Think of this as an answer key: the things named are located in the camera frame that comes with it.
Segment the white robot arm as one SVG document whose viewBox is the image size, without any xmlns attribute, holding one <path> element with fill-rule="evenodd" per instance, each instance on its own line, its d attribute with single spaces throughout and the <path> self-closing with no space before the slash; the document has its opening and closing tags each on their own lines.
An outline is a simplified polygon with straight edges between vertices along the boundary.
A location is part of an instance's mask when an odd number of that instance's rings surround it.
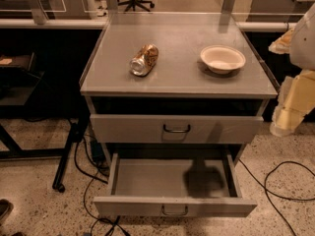
<svg viewBox="0 0 315 236">
<path fill-rule="evenodd" d="M 293 29 L 274 41 L 269 50 L 288 54 L 290 63 L 301 69 L 294 78 L 284 79 L 272 116 L 270 132 L 284 137 L 292 134 L 315 108 L 315 5 Z"/>
</svg>

